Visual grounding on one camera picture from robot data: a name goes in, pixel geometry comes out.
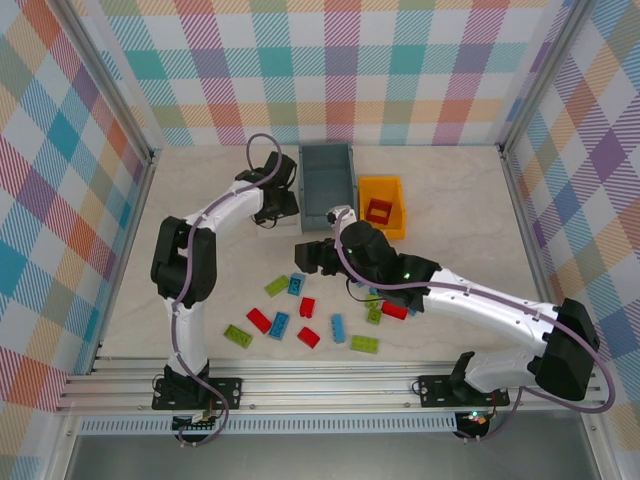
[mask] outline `lime green lego brick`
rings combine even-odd
[[[378,308],[378,297],[377,295],[367,295],[366,302],[364,302],[365,307],[367,308]]]
[[[233,343],[237,343],[242,348],[247,348],[251,343],[251,340],[253,340],[253,335],[245,332],[244,330],[240,330],[234,325],[229,325],[227,330],[224,332],[224,336]]]
[[[373,323],[374,325],[380,325],[380,319],[382,318],[382,312],[376,308],[369,309],[369,314],[367,315],[367,322]]]
[[[269,285],[264,287],[270,297],[275,297],[277,294],[279,294],[283,290],[286,290],[287,288],[289,288],[289,279],[285,275],[279,276]]]
[[[364,353],[378,353],[378,339],[354,335],[351,337],[351,350]]]

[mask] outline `checkered backdrop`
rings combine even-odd
[[[542,67],[544,61],[547,58],[547,55],[552,51],[553,42],[556,41],[558,35],[562,31],[562,27],[564,26],[564,23],[569,16],[571,7],[573,7],[575,3],[576,0],[563,0],[562,6],[558,10],[556,17],[553,20],[553,24],[547,32],[547,35],[544,38],[544,42],[542,42],[542,46],[540,47],[540,50],[536,55],[536,59],[531,64],[531,68],[529,69],[529,72],[527,72],[527,76],[525,77],[524,82],[522,82],[522,86],[518,91],[518,96],[516,97],[515,102],[513,102],[513,105],[511,105],[511,110],[509,110],[507,119],[502,125],[502,129],[500,130],[498,138],[496,139],[496,143],[504,143],[507,133],[509,133],[509,129],[511,129],[513,121],[520,112],[522,102],[524,102],[524,100],[527,98],[529,92],[531,91],[531,88],[536,83],[538,74],[540,73],[540,67]]]
[[[548,3],[100,0],[173,145],[243,144],[256,132],[287,144],[493,144]]]
[[[616,456],[640,478],[640,2],[601,0],[515,149],[558,299],[587,305],[621,381]]]
[[[0,479],[34,478],[143,165],[45,0],[0,0]]]

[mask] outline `gray bin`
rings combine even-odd
[[[304,145],[300,152],[300,219],[302,231],[327,230],[327,212],[350,205],[358,212],[353,150],[348,143]]]

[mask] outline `marble surface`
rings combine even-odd
[[[253,148],[262,164],[271,150]],[[298,158],[296,147],[284,152]],[[407,208],[401,252],[438,261],[477,283],[512,295],[537,297],[504,176],[493,147],[354,147],[356,175],[398,175]],[[158,228],[167,215],[182,217],[210,203],[245,168],[244,147],[173,147],[160,159],[124,280],[110,320],[102,355],[163,357],[170,353],[169,321],[149,272]],[[331,236],[260,237],[243,221],[218,239],[218,282],[206,306],[205,343],[212,358],[304,360],[455,360],[461,352],[500,349],[510,342],[455,318],[418,314],[399,321],[383,316],[365,321],[366,308],[345,291],[344,277],[307,276],[305,296],[316,298],[311,320],[298,314],[300,298],[282,292],[270,298],[264,286],[296,271],[294,245]],[[354,295],[364,298],[365,289]],[[260,334],[246,313],[259,308],[273,319],[291,314],[284,339]],[[347,342],[337,345],[330,318],[341,313]],[[222,336],[229,324],[253,334],[248,349]],[[308,326],[321,337],[311,350],[296,337]],[[349,349],[351,335],[380,339],[377,355]]]

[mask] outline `yellow bin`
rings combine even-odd
[[[390,202],[393,205],[387,225],[367,220],[367,210],[372,198]],[[404,208],[400,177],[360,177],[358,179],[358,200],[360,220],[365,220],[381,230],[389,240],[404,238],[407,228],[407,211]]]

